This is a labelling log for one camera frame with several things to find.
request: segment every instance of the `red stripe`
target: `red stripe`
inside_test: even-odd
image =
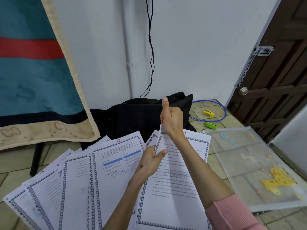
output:
[[[55,39],[0,38],[0,57],[51,60],[64,58],[64,54]]]

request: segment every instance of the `blue hose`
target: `blue hose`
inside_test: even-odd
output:
[[[226,110],[225,106],[223,106],[222,104],[219,104],[218,102],[212,101],[212,100],[197,100],[197,101],[193,101],[192,103],[194,103],[194,102],[201,102],[201,101],[213,102],[213,103],[216,103],[216,104],[220,105],[220,106],[224,109],[224,112],[225,112],[224,117],[223,117],[222,119],[220,119],[220,120],[211,120],[211,121],[209,121],[209,120],[202,120],[202,119],[198,119],[198,118],[194,118],[194,117],[192,117],[192,116],[190,116],[190,118],[196,119],[196,120],[199,120],[199,121],[202,121],[202,122],[209,122],[209,123],[220,122],[220,121],[222,121],[223,119],[226,118],[226,116],[227,116],[227,110]]]

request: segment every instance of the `door knob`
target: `door knob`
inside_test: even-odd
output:
[[[239,94],[244,96],[244,95],[247,95],[248,94],[248,88],[245,86],[245,87],[242,87],[240,90],[239,90]]]

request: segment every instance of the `black stripe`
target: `black stripe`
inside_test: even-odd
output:
[[[21,115],[0,116],[0,127],[16,124],[39,123],[46,121],[61,121],[67,124],[81,123],[87,119],[85,110],[74,115],[60,115],[56,112],[47,111]]]

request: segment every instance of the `blue cutout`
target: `blue cutout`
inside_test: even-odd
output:
[[[229,139],[229,142],[232,143],[233,145],[235,145],[235,142],[233,141],[233,139]]]
[[[227,137],[226,137],[226,135],[224,134],[224,132],[221,133],[221,137],[222,137],[223,139],[227,140]]]

